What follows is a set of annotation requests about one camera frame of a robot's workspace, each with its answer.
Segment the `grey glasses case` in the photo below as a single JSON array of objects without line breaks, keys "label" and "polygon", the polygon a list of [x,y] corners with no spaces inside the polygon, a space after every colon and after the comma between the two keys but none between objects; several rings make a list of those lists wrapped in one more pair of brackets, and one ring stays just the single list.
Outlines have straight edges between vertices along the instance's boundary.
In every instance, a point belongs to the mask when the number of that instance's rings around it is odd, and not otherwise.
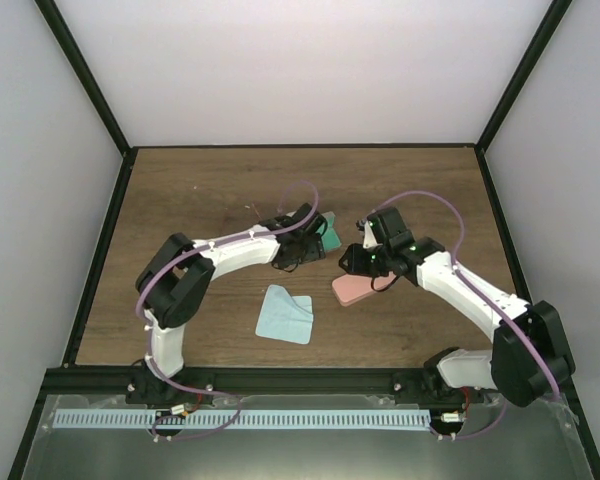
[{"label": "grey glasses case", "polygon": [[326,220],[326,225],[319,230],[319,233],[324,251],[329,253],[338,250],[342,242],[335,230],[335,213],[333,211],[324,212],[323,217]]}]

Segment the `pink glasses case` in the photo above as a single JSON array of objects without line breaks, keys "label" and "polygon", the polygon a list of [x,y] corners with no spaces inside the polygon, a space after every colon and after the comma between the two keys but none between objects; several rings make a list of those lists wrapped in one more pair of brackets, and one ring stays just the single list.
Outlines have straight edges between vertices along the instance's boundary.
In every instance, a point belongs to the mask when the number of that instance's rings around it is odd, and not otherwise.
[{"label": "pink glasses case", "polygon": [[350,306],[386,289],[395,279],[393,274],[376,279],[345,274],[332,281],[331,289],[342,306]]}]

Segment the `blue cleaning cloth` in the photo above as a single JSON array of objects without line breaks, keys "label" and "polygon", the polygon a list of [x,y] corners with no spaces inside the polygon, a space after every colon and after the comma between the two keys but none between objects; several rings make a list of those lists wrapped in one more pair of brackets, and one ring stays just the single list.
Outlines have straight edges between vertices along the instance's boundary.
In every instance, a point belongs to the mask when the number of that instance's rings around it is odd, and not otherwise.
[{"label": "blue cleaning cloth", "polygon": [[293,296],[282,286],[270,285],[262,302],[255,334],[261,338],[307,345],[313,322],[310,296]]}]

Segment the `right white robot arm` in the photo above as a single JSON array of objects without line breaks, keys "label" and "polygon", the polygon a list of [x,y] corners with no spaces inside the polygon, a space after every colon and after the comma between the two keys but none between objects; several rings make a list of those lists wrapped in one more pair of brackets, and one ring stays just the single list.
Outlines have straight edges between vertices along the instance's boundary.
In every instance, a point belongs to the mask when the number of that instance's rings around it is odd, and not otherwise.
[{"label": "right white robot arm", "polygon": [[576,365],[557,309],[508,294],[461,265],[430,237],[417,238],[394,207],[375,211],[357,224],[359,243],[339,259],[348,275],[365,277],[382,292],[379,279],[404,278],[447,302],[488,338],[488,350],[451,347],[426,363],[427,396],[445,403],[461,387],[495,390],[510,403],[526,407],[558,396]]}]

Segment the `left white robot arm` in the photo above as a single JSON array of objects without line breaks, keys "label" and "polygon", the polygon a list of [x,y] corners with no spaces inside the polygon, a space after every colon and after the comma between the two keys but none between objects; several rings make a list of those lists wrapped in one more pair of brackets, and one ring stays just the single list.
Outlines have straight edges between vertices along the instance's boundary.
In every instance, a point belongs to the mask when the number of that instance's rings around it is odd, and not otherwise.
[{"label": "left white robot arm", "polygon": [[130,403],[171,404],[184,392],[186,324],[198,313],[211,283],[245,268],[269,264],[281,271],[325,258],[328,220],[305,203],[231,235],[192,240],[167,238],[135,282],[135,313],[144,322],[147,347],[130,380]]}]

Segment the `orange sunglasses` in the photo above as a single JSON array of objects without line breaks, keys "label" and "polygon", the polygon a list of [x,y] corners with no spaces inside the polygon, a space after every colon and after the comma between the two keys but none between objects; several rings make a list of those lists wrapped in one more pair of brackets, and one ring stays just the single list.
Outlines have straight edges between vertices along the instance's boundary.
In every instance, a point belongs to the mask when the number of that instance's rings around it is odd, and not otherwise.
[{"label": "orange sunglasses", "polygon": [[255,223],[263,219],[255,203],[235,203],[225,208],[225,216],[233,221],[247,221]]}]

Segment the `black aluminium frame rail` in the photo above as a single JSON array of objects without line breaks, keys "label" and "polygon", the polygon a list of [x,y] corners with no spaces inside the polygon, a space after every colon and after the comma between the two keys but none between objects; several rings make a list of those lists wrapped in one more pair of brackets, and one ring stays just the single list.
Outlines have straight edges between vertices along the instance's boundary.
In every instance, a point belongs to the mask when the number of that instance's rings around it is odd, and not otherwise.
[{"label": "black aluminium frame rail", "polygon": [[[204,368],[187,367],[175,381],[207,392],[250,395],[390,395],[420,406],[460,404],[480,393],[435,383],[423,368]],[[43,394],[122,394],[131,404],[172,405],[194,399],[141,366],[71,366],[49,369]]]}]

